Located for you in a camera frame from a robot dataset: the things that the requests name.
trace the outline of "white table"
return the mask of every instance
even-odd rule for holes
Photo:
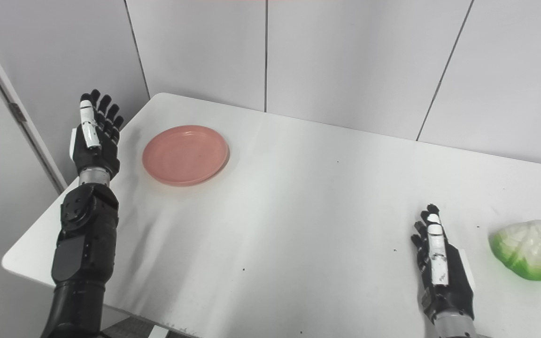
[[[141,164],[181,124],[220,132],[227,166],[190,188]],[[466,249],[480,333],[541,337],[541,282],[507,270],[490,231],[541,218],[541,165],[158,94],[122,132],[116,267],[105,304],[204,338],[423,338],[410,235],[427,203]],[[64,194],[3,259],[53,286]]]

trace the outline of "robotic hand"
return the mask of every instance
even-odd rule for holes
[[[448,242],[440,210],[428,205],[416,222],[417,265],[425,293],[421,305],[440,338],[477,338],[473,324],[473,290],[457,248]]]
[[[118,200],[109,188],[118,173],[118,105],[100,93],[81,96],[81,124],[74,128],[70,157],[79,186],[61,205],[52,278],[54,300],[41,338],[94,338],[99,335],[105,284],[114,269]]]

